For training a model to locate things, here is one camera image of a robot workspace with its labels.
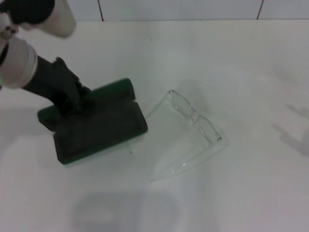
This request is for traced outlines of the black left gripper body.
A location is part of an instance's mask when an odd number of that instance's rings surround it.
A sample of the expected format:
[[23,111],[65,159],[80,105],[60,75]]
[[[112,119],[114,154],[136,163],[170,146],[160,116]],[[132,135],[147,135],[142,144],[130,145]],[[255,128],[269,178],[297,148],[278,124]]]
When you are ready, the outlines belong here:
[[36,72],[23,89],[48,99],[62,115],[82,107],[84,86],[59,57],[53,63],[38,57]]

